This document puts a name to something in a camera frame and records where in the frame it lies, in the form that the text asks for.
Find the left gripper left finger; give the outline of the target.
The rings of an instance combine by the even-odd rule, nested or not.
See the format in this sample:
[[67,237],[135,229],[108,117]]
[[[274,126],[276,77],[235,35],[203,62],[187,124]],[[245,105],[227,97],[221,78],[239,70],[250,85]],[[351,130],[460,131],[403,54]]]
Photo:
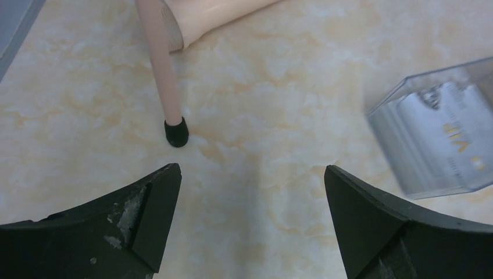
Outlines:
[[1,225],[2,278],[152,278],[160,270],[182,174],[168,164],[39,221]]

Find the white card in box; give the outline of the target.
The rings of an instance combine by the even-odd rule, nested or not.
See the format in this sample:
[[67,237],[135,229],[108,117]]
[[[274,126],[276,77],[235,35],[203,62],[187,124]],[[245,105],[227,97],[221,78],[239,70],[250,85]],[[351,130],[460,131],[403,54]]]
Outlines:
[[473,191],[492,184],[492,109],[478,86],[414,92],[396,112],[434,174]]

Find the pink perforated music stand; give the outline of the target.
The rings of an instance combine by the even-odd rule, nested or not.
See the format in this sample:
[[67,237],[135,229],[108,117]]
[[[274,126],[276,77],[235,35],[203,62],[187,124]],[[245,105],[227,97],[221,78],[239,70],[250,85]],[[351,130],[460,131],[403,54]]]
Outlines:
[[170,53],[188,47],[210,30],[274,4],[273,0],[136,0],[168,143],[181,148],[189,139]]

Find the clear plastic card box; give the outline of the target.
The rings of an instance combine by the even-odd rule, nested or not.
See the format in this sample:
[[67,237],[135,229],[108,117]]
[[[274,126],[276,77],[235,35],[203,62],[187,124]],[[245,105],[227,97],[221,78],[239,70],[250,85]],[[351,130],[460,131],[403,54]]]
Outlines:
[[492,58],[406,77],[367,119],[408,198],[492,185]]

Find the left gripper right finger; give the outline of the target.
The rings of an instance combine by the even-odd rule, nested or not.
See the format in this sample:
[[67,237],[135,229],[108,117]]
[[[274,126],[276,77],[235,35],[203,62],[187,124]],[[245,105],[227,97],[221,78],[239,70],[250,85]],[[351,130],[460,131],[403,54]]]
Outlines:
[[491,278],[492,226],[448,216],[326,168],[348,278]]

